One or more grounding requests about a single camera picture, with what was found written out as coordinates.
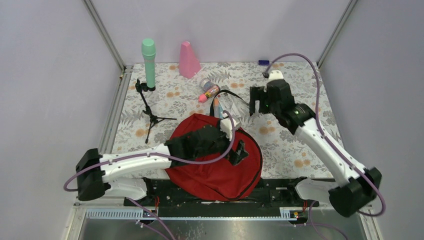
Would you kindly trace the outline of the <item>red backpack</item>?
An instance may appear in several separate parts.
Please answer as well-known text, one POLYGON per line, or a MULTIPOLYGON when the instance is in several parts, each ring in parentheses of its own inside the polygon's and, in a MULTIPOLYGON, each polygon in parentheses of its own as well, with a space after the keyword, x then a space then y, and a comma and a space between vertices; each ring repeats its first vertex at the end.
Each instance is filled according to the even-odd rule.
MULTIPOLYGON (((176 127, 170 139, 206 125, 219 127, 219 121, 211 115, 194 113, 176 127)), ((202 200, 236 201, 247 197, 261 178, 263 156, 258 143, 244 129, 238 128, 235 138, 244 141, 249 154, 236 166, 224 158, 211 162, 214 158, 206 156, 198 159, 199 165, 180 165, 165 171, 174 184, 202 200)))

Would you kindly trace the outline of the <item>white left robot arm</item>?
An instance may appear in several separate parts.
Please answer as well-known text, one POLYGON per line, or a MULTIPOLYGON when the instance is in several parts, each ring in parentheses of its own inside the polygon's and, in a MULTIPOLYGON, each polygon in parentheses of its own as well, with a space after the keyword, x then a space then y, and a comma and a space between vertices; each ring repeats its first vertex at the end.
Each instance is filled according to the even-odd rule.
POLYGON ((239 164, 248 156, 243 140, 236 139, 232 127, 221 129, 206 125, 144 150, 101 155, 96 148, 87 150, 75 167, 77 199, 92 201, 103 196, 138 200, 148 206, 155 192, 144 180, 126 175, 149 169, 169 169, 180 165, 200 165, 199 158, 227 159, 239 164))

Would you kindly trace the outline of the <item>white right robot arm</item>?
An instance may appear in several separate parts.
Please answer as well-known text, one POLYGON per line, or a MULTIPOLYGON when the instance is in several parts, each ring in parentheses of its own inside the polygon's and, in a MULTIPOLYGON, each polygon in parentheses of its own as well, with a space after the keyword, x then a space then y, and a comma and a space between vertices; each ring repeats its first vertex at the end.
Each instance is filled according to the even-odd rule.
POLYGON ((290 85, 283 79, 249 89, 249 113, 272 114, 279 124, 301 139, 331 172, 334 182, 300 177, 287 191, 293 206, 305 200, 330 204, 343 217, 359 213, 378 195, 382 174, 366 168, 327 134, 316 113, 304 103, 296 103, 290 85))

